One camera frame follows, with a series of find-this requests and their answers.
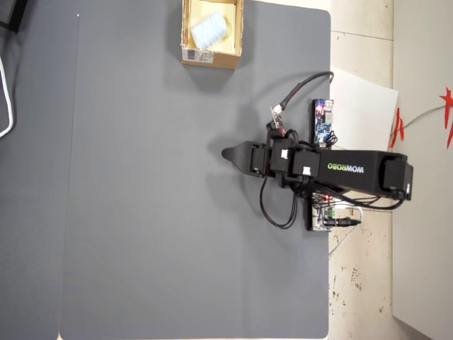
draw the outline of white wall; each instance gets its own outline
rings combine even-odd
[[[453,0],[394,0],[394,88],[407,123],[453,90]],[[453,339],[453,143],[445,110],[405,131],[395,152],[414,166],[413,200],[393,215],[393,313],[433,339]]]

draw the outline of gray mat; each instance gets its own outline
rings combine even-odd
[[[0,140],[0,339],[58,335],[79,2],[29,1],[22,31],[0,29],[16,113]],[[8,126],[0,90],[0,130]]]
[[[180,63],[180,0],[84,0],[61,334],[305,338],[328,331],[327,234],[270,226],[262,180],[221,150],[265,140],[269,106],[329,69],[326,12],[247,1],[240,69]],[[285,112],[309,135],[315,81]],[[287,219],[292,194],[265,203]]]

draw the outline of red paper cutout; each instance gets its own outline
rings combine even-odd
[[[401,134],[401,140],[404,140],[404,122],[403,122],[403,118],[400,118],[399,121],[401,122],[401,127],[399,129],[399,132]]]
[[[396,112],[396,124],[395,124],[395,130],[394,130],[394,138],[391,141],[390,147],[394,147],[396,143],[396,136],[398,135],[398,131],[401,132],[401,140],[404,140],[404,125],[403,125],[403,120],[399,116],[399,108]]]
[[[440,96],[445,101],[445,129],[448,127],[448,121],[450,118],[450,106],[453,106],[453,98],[452,98],[452,92],[448,89],[447,87],[447,95],[446,96]],[[453,139],[453,126],[450,129],[450,134],[448,136],[448,142],[447,142],[447,149],[450,148],[450,143],[452,142]]]

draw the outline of open cardboard box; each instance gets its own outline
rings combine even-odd
[[[193,42],[191,28],[215,11],[225,17],[228,33],[221,42],[199,50]],[[242,32],[243,0],[183,0],[181,47],[184,65],[237,69],[242,54]]]

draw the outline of white paper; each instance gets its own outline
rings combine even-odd
[[[330,13],[331,0],[256,0],[262,2],[269,2],[278,5],[288,5],[297,7],[306,7],[308,9],[323,9]]]
[[[183,61],[212,64],[214,62],[214,53],[206,50],[199,51],[191,48],[183,48]]]
[[[387,151],[398,91],[332,68],[333,130],[337,145],[350,150]]]

